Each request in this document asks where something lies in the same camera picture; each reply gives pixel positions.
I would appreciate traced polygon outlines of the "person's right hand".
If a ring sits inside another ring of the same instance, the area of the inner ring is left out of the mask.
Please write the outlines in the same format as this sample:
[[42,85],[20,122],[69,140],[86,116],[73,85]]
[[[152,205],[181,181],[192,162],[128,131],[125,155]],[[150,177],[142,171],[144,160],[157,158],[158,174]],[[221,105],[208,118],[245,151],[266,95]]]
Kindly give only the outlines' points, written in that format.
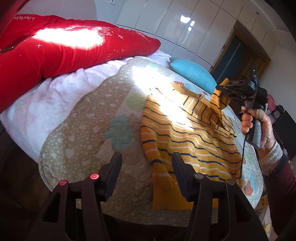
[[241,107],[242,115],[242,133],[247,134],[253,127],[253,119],[257,119],[261,122],[261,140],[260,148],[257,148],[257,152],[260,159],[263,159],[275,145],[275,138],[273,135],[273,127],[269,116],[262,109],[248,109],[245,106]]

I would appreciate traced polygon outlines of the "maroon sleeved right forearm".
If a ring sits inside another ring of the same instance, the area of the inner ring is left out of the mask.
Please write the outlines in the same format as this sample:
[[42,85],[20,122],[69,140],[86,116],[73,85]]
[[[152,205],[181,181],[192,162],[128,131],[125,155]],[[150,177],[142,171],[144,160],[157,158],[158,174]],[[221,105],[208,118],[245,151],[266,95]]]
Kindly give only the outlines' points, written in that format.
[[270,217],[277,235],[288,231],[287,239],[295,235],[295,176],[280,145],[275,143],[259,161],[269,201]]

